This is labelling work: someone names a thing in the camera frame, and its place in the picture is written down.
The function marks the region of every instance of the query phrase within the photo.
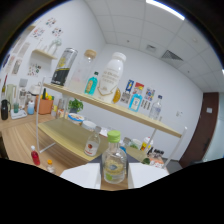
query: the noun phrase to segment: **red bottle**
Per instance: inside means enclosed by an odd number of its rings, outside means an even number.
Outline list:
[[[33,159],[33,162],[35,165],[40,165],[40,159],[39,159],[39,155],[38,153],[35,151],[35,146],[31,146],[31,149],[32,149],[32,152],[31,152],[31,156],[32,156],[32,159]]]

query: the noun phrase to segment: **cap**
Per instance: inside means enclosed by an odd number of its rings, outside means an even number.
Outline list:
[[[107,140],[111,143],[120,142],[121,132],[117,130],[112,130],[107,132]]]
[[[94,59],[96,57],[96,51],[88,49],[88,50],[86,50],[84,55],[86,57],[90,57],[90,58]]]
[[[119,53],[119,52],[115,52],[115,53],[113,53],[113,55],[112,55],[112,57],[114,58],[119,58],[119,59],[121,59],[122,61],[126,61],[126,56],[124,55],[124,54],[122,54],[122,53]]]
[[[48,163],[49,165],[52,165],[52,160],[48,159],[48,160],[47,160],[47,163]]]
[[[100,126],[96,126],[95,127],[95,132],[100,133],[101,132],[101,127]]]

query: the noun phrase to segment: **plastic bottle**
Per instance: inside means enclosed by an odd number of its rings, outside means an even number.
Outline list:
[[[35,151],[35,146],[31,146],[31,157],[33,159],[33,163],[36,165],[36,166],[39,166],[40,165],[40,159],[39,159],[39,155],[38,153]]]
[[[52,160],[48,159],[47,160],[47,167],[46,167],[47,171],[50,173],[55,174],[56,173],[56,169],[55,167],[52,165]]]
[[[108,62],[101,74],[94,98],[106,103],[112,102],[123,73],[123,63],[125,61],[126,56],[122,53],[115,52],[112,55],[112,59]]]
[[[100,137],[99,137],[100,131],[101,131],[101,127],[96,126],[93,133],[89,136],[89,138],[86,142],[85,149],[84,149],[84,152],[86,155],[88,155],[88,156],[96,155],[97,150],[100,145]]]
[[[119,147],[120,131],[109,131],[107,136],[109,148],[102,154],[103,175],[106,182],[117,184],[125,178],[127,156]]]
[[[28,114],[34,114],[34,102],[33,102],[33,100],[29,101],[29,103],[28,103],[27,113]]]
[[[158,96],[158,100],[153,103],[152,108],[149,113],[149,117],[153,120],[158,120],[159,114],[161,112],[162,104],[161,104],[162,96]]]
[[[60,100],[60,95],[57,94],[56,96],[54,96],[54,99],[52,99],[52,100],[54,100],[54,101],[53,101],[53,105],[52,105],[51,116],[56,117],[56,113],[58,111],[58,103]]]
[[[98,74],[98,72],[94,72],[94,76],[88,80],[84,93],[91,96],[94,94],[98,82]]]
[[[138,87],[138,92],[136,94],[134,94],[132,96],[132,99],[131,99],[131,102],[129,104],[129,110],[132,110],[134,112],[138,112],[138,109],[141,105],[141,102],[142,102],[142,90],[143,90],[143,87],[142,86],[139,86]]]
[[[92,62],[96,57],[96,51],[86,50],[84,57],[79,61],[74,74],[68,84],[68,89],[72,92],[83,93],[87,80],[90,76]]]

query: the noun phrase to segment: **door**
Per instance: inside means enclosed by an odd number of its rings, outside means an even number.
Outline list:
[[[204,93],[200,117],[194,135],[179,163],[185,168],[193,160],[201,160],[212,139],[219,106],[218,93]]]

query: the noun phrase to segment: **ceiling light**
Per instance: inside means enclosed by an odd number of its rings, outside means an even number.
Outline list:
[[[180,13],[176,12],[175,10],[169,8],[169,7],[166,6],[166,5],[163,5],[163,4],[161,4],[161,3],[159,3],[159,2],[156,2],[156,1],[153,1],[153,0],[146,0],[146,2],[149,3],[149,4],[155,5],[155,6],[157,6],[157,7],[160,7],[160,8],[162,8],[162,9],[164,9],[164,10],[166,10],[166,11],[172,13],[173,15],[177,16],[177,17],[180,18],[181,20],[184,20],[184,19],[185,19],[184,16],[182,16]]]

